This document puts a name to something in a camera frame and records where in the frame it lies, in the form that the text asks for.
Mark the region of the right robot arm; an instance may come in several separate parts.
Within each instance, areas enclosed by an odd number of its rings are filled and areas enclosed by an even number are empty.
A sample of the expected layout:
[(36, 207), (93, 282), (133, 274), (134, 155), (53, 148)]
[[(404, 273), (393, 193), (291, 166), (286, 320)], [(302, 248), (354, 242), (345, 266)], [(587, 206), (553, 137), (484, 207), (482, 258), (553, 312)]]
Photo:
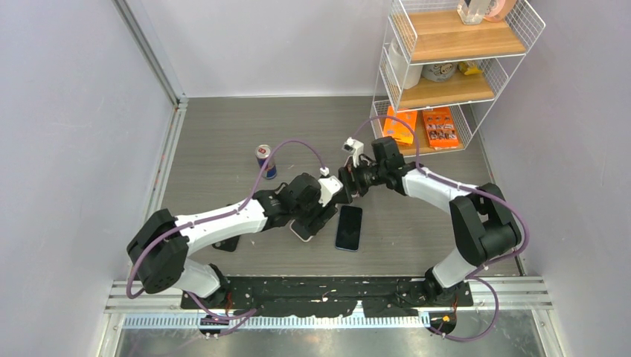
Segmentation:
[(363, 143), (354, 138), (342, 146), (349, 156), (338, 177), (348, 199), (385, 186), (450, 216), (455, 248), (424, 274), (422, 295), (427, 302), (444, 305), (458, 284), (522, 243), (522, 233), (498, 186), (458, 183), (422, 164), (407, 162), (391, 137), (376, 139), (371, 147), (373, 157), (366, 156)]

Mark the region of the black phone case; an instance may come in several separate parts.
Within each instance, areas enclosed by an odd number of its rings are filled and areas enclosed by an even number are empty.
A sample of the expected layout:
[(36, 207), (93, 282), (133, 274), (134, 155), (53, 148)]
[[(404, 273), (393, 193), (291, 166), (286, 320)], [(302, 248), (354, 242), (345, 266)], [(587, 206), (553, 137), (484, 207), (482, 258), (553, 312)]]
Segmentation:
[(240, 241), (240, 236), (231, 237), (228, 239), (224, 239), (220, 242), (215, 242), (212, 247), (216, 250), (226, 251), (226, 252), (235, 252)]

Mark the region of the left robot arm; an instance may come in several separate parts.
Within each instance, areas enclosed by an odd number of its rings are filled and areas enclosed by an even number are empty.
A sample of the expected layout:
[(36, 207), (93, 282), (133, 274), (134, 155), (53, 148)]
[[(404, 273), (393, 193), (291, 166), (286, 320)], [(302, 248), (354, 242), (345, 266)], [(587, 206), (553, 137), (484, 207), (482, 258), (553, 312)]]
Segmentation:
[(244, 234), (256, 234), (289, 226), (302, 241), (311, 240), (336, 213), (335, 196), (343, 184), (335, 176), (296, 176), (275, 190), (259, 190), (250, 199), (216, 210), (189, 216), (174, 216), (167, 209), (154, 212), (128, 244), (133, 266), (131, 280), (142, 293), (156, 294), (169, 288), (201, 298), (211, 308), (221, 307), (228, 288), (219, 269), (203, 265), (190, 256), (207, 247)]

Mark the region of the blue phone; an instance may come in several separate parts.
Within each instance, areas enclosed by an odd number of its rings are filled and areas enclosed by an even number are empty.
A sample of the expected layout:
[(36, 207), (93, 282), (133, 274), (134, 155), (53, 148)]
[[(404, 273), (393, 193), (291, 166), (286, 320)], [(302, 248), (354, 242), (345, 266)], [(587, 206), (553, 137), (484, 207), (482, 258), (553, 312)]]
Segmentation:
[(350, 205), (339, 210), (335, 247), (343, 251), (358, 251), (362, 230), (363, 209)]

